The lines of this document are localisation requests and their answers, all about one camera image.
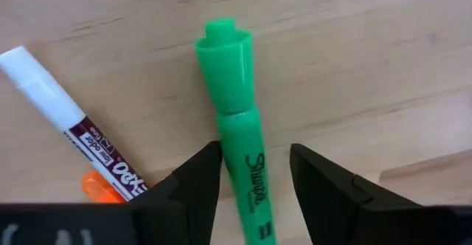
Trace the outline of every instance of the green marker cap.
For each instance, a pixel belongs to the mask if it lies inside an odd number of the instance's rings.
[[[209,21],[195,43],[198,62],[216,110],[234,114],[254,107],[252,35],[235,20]]]

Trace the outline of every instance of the wooden table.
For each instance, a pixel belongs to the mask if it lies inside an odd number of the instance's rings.
[[[211,139],[193,42],[209,18],[255,36],[280,244],[309,244],[288,149],[352,171],[472,148],[472,0],[0,0],[0,51],[26,44],[144,175]],[[0,201],[85,201],[87,161],[0,75]],[[242,244],[226,171],[213,244]]]

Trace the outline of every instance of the sharpie highlighter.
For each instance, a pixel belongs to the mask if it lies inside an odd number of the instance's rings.
[[[210,21],[195,51],[216,108],[223,157],[248,245],[276,243],[259,111],[254,102],[252,35],[232,19]]]
[[[102,131],[24,47],[0,54],[0,69],[124,200],[129,201],[148,189]]]

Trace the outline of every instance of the orange marker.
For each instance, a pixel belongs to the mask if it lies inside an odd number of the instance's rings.
[[[122,204],[126,202],[96,170],[83,176],[82,190],[95,203]]]

